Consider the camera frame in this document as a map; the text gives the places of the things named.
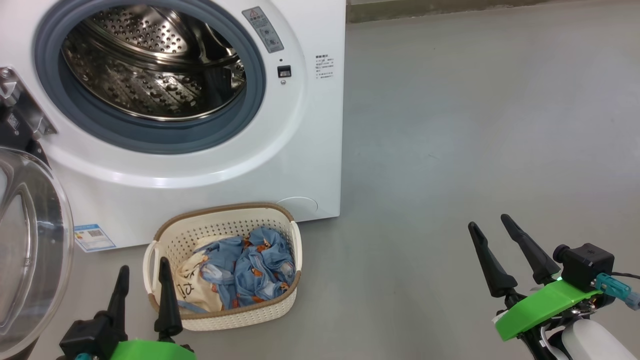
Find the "white basket handle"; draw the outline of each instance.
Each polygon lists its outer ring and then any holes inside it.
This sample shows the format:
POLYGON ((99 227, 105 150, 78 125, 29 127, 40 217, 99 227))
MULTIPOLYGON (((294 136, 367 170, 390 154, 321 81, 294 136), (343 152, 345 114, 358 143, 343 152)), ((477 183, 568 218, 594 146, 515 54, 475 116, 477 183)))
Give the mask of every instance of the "white basket handle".
POLYGON ((142 261, 142 277, 145 282, 145 289, 147 294, 154 294, 158 285, 158 275, 160 274, 160 250, 157 248, 157 241, 152 241, 147 250, 145 251, 145 258, 142 261), (154 274, 153 278, 149 277, 149 264, 151 262, 151 256, 154 256, 154 274))
POLYGON ((293 229, 293 253, 296 255, 296 271, 302 271, 302 237, 295 221, 291 222, 293 229))

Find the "concrete floor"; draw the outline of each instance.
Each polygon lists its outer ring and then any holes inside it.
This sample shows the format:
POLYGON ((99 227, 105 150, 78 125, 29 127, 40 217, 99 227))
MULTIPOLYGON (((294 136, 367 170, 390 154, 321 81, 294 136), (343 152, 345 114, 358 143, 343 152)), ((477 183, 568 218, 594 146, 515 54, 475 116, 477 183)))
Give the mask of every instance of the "concrete floor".
MULTIPOLYGON (((476 221, 521 292, 534 286, 500 224, 548 252, 597 244, 640 273, 640 2, 587 1, 351 26, 342 216, 301 225, 305 271, 291 312, 184 332, 200 359, 526 359, 491 319, 467 232, 476 221)), ((129 264, 127 332, 154 339, 143 247, 76 251, 60 310, 33 359, 109 301, 129 264)), ((640 315, 593 317, 637 357, 640 315)))

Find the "clothes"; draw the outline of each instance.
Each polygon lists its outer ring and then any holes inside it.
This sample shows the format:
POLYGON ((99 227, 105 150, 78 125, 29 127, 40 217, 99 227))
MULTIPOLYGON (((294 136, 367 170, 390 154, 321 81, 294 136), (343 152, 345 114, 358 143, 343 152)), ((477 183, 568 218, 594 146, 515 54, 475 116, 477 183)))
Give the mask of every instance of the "clothes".
POLYGON ((208 236, 174 278, 179 306, 195 313, 249 306, 275 299, 295 277, 287 240, 259 227, 248 236, 208 236))

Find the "beige plastic basket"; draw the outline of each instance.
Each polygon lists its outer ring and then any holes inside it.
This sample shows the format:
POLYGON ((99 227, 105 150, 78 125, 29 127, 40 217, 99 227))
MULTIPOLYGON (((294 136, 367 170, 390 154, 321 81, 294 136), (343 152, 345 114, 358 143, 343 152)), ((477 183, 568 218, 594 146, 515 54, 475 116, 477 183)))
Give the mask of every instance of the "beige plastic basket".
POLYGON ((187 314, 181 310, 182 326, 191 331, 232 329, 274 320, 286 314, 293 306, 298 292, 302 272, 302 242, 300 230, 291 214, 281 206, 268 203, 205 209, 167 221, 147 247, 143 262, 145 288, 151 306, 158 311, 161 291, 158 271, 161 257, 169 260, 173 272, 193 254, 199 238, 210 235, 244 236, 258 226, 280 231, 291 245, 296 265, 296 277, 291 287, 273 300, 252 306, 206 314, 187 314))

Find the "wall baseboard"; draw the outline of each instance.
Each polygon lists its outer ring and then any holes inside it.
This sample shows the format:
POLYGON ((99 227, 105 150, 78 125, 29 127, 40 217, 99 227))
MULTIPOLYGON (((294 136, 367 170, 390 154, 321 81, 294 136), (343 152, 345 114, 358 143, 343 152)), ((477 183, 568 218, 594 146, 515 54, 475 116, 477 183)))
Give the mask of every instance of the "wall baseboard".
POLYGON ((511 8, 551 1, 555 0, 389 0, 378 3, 348 4, 347 22, 357 23, 491 8, 511 8))

